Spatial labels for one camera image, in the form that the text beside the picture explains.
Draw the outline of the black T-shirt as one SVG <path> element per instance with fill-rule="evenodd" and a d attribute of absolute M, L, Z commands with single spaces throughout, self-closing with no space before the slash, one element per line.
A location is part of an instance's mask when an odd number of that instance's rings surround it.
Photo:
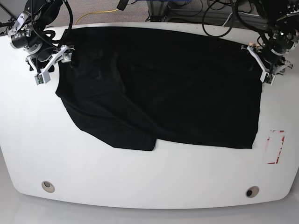
<path fill-rule="evenodd" d="M 56 94 L 74 124 L 114 148 L 157 140 L 251 149 L 262 82 L 236 42 L 170 30 L 77 28 L 64 34 Z"/>

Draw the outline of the black tripod leg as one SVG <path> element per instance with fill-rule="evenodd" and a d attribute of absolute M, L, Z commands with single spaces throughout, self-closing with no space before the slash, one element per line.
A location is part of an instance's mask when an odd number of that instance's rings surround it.
<path fill-rule="evenodd" d="M 9 9 L 7 9 L 3 4 L 0 3 L 0 7 L 1 9 L 3 9 L 5 11 L 5 13 L 7 13 L 12 19 L 15 19 L 15 16 L 10 12 Z"/>

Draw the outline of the red tape rectangle marking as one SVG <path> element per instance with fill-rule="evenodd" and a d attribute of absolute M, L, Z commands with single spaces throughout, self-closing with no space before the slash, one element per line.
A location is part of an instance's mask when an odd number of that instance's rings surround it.
<path fill-rule="evenodd" d="M 266 142 L 265 161 L 267 164 L 277 164 L 285 140 L 285 130 L 271 130 Z"/>

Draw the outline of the grey metal stand base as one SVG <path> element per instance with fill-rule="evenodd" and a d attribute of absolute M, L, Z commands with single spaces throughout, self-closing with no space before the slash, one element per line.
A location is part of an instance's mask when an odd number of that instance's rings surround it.
<path fill-rule="evenodd" d="M 146 21 L 163 22 L 166 18 L 167 8 L 180 8 L 189 3 L 189 0 L 147 0 L 148 18 Z"/>

